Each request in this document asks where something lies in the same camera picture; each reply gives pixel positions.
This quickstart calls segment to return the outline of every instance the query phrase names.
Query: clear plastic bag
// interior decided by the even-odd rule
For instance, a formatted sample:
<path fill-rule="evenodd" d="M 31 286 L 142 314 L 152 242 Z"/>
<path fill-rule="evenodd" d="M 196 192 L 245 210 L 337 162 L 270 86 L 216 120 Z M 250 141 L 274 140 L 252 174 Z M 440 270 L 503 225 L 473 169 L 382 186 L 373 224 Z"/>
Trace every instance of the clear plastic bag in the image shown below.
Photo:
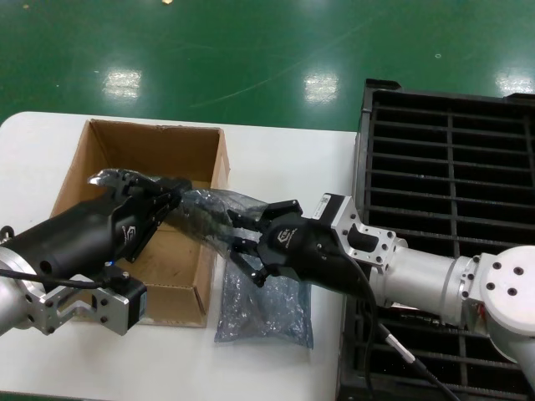
<path fill-rule="evenodd" d="M 89 183 L 109 185 L 118 170 L 102 170 Z M 158 181 L 159 177 L 147 177 Z M 259 220 L 267 203 L 228 190 L 189 190 L 166 223 L 215 249 L 227 260 L 216 342 L 243 338 L 282 338 L 313 347 L 310 285 L 286 277 L 269 277 L 258 288 L 229 260 L 234 237 L 257 241 L 260 233 L 234 228 L 228 211 Z M 260 270 L 261 261 L 244 256 Z"/>
<path fill-rule="evenodd" d="M 245 257 L 257 269 L 262 267 L 258 258 Z M 216 342 L 281 338 L 313 348 L 310 315 L 310 284 L 268 277 L 258 288 L 232 261 L 227 261 Z"/>

